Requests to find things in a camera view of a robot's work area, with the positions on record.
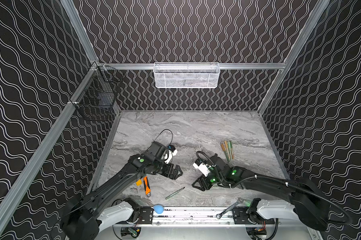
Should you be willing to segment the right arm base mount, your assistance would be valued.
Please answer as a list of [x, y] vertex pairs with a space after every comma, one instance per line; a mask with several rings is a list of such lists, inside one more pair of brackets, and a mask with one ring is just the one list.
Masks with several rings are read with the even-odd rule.
[[235, 225], [274, 225], [274, 219], [264, 219], [256, 211], [248, 212], [248, 207], [236, 207], [232, 210]]

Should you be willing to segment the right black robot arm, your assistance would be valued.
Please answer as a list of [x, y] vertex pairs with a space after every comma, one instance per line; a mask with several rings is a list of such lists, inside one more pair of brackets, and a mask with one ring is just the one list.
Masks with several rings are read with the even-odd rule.
[[213, 186], [226, 189], [253, 190], [283, 200], [278, 207], [267, 209], [262, 199], [253, 199], [247, 215], [252, 223], [261, 220], [286, 218], [298, 219], [304, 225], [324, 231], [330, 224], [347, 226], [352, 223], [351, 216], [338, 204], [325, 197], [316, 185], [283, 180], [252, 172], [239, 166], [229, 166], [218, 155], [209, 157], [198, 151], [193, 166], [202, 175], [192, 184], [200, 191], [210, 190]]

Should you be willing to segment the light green pen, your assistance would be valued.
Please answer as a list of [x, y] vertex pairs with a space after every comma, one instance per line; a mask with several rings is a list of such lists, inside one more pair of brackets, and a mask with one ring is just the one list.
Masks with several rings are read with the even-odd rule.
[[228, 148], [229, 148], [229, 153], [230, 153], [230, 159], [233, 160], [234, 153], [233, 153], [232, 141], [228, 141]]

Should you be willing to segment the blue ball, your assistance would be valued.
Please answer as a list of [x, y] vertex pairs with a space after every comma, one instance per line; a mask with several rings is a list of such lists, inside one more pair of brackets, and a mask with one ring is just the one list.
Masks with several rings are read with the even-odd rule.
[[160, 215], [164, 212], [164, 206], [159, 205], [159, 204], [154, 205], [153, 210], [155, 211], [156, 214]]

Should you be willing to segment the silver wrench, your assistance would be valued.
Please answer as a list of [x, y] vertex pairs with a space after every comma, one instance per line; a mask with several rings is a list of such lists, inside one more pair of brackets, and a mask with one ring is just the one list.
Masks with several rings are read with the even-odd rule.
[[226, 213], [232, 211], [236, 206], [242, 204], [245, 201], [245, 199], [243, 198], [238, 198], [231, 206], [229, 206], [228, 208], [226, 208], [225, 210], [223, 210], [221, 213], [216, 215], [216, 218], [219, 220], [222, 218], [223, 215], [225, 215]]

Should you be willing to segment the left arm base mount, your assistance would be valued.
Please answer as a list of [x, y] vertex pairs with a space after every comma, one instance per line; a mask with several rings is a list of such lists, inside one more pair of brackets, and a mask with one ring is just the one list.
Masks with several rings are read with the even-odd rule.
[[152, 224], [154, 210], [151, 207], [140, 207], [133, 210], [132, 215], [127, 221], [119, 222], [118, 224], [128, 225], [150, 225]]

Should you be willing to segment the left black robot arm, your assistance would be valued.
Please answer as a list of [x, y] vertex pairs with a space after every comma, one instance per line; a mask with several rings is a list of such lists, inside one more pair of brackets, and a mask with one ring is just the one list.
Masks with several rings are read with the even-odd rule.
[[129, 157], [124, 167], [106, 183], [83, 197], [70, 199], [63, 207], [59, 227], [70, 240], [94, 240], [99, 233], [120, 222], [139, 222], [140, 206], [127, 199], [111, 203], [125, 189], [147, 175], [162, 175], [171, 180], [182, 176], [178, 165], [169, 163], [176, 148], [152, 142], [142, 154]]

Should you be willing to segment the orange utility knife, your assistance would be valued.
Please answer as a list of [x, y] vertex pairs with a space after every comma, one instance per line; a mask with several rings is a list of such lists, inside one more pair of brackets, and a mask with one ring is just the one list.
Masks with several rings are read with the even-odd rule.
[[151, 196], [151, 189], [150, 189], [150, 186], [149, 186], [149, 182], [148, 182], [148, 177], [145, 176], [143, 178], [143, 184], [144, 184], [144, 190], [145, 190], [145, 195], [147, 197], [150, 197]]

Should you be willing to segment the tan pen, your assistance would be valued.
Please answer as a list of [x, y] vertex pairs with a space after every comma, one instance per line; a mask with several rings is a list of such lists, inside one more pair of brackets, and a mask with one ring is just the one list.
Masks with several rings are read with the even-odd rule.
[[228, 142], [226, 140], [224, 140], [224, 145], [225, 145], [225, 150], [226, 150], [228, 161], [230, 161], [231, 160], [231, 154], [230, 154]]

